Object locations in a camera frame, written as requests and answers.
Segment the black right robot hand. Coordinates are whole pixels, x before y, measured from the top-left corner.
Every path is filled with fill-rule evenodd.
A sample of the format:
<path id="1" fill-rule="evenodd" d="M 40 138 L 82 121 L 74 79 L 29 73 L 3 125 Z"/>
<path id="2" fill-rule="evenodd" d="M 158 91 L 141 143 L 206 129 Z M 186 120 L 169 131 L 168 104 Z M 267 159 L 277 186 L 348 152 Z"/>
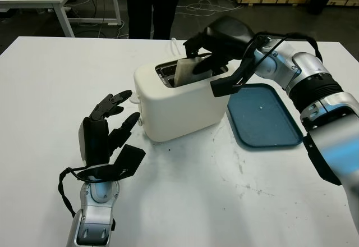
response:
<path id="1" fill-rule="evenodd" d="M 249 26 L 234 17 L 216 19 L 184 43 L 187 58 L 196 58 L 201 48 L 210 52 L 209 57 L 195 66 L 193 74 L 218 72 L 229 61 L 240 60 L 254 35 Z"/>

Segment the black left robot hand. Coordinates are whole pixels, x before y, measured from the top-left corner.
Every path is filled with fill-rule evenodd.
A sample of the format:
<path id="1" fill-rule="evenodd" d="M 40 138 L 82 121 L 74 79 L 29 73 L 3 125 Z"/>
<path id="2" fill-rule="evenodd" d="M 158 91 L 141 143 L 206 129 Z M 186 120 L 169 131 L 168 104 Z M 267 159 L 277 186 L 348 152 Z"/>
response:
<path id="1" fill-rule="evenodd" d="M 121 127 L 112 131 L 109 131 L 107 118 L 123 112 L 124 108 L 120 104 L 131 95 L 131 90 L 116 95 L 108 94 L 95 106 L 91 114 L 83 119 L 79 128 L 79 145 L 85 166 L 107 164 L 114 150 L 122 147 L 130 137 L 140 113 L 131 114 Z"/>

